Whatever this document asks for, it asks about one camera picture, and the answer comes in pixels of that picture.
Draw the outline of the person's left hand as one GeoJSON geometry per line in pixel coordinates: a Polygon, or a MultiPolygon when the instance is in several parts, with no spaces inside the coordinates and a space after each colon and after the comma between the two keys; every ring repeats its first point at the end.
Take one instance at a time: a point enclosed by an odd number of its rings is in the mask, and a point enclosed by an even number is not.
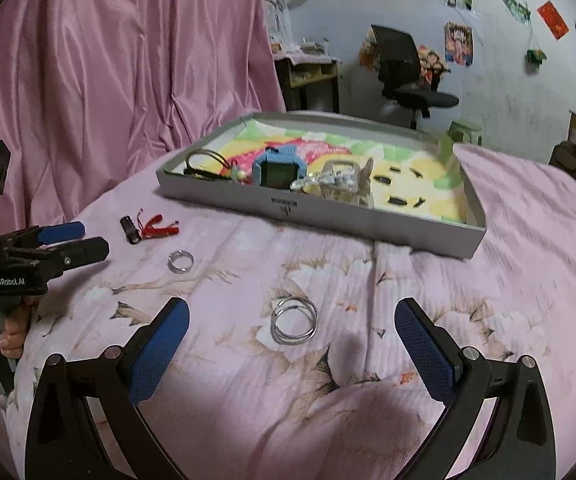
{"type": "Polygon", "coordinates": [[[21,300],[5,318],[4,327],[0,330],[0,353],[9,359],[20,359],[23,346],[30,327],[32,310],[38,304],[38,298],[26,297],[21,300]]]}

